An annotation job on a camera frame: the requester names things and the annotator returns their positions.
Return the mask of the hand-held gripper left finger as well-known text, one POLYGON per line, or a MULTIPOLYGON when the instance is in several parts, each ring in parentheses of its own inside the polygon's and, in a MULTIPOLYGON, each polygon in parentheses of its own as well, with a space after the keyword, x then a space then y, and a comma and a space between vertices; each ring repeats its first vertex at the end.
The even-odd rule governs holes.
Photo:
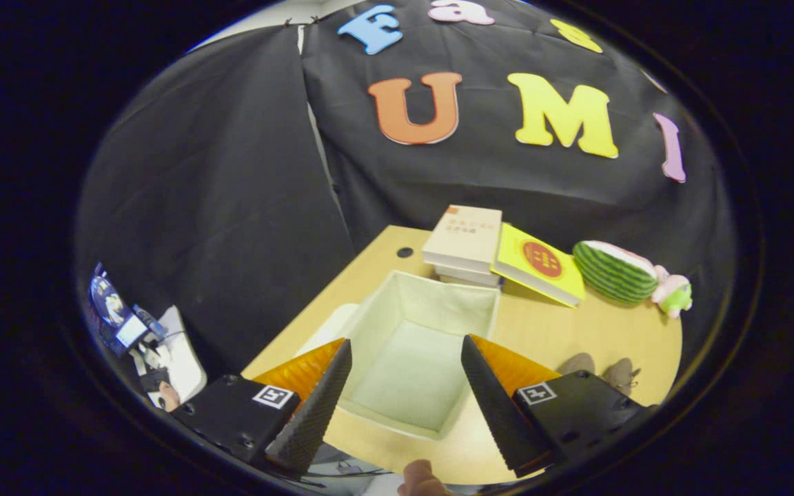
POLYGON ((251 380, 223 376, 173 416, 243 464, 300 476, 323 443, 352 363, 351 342, 340 337, 251 380))

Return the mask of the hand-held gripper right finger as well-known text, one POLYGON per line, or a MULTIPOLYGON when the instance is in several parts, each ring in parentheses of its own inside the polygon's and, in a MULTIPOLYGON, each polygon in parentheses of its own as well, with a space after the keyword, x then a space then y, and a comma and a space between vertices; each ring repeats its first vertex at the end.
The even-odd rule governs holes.
POLYGON ((478 335, 464 336, 460 360, 498 451, 517 477, 586 457, 650 415, 591 371, 561 375, 478 335))

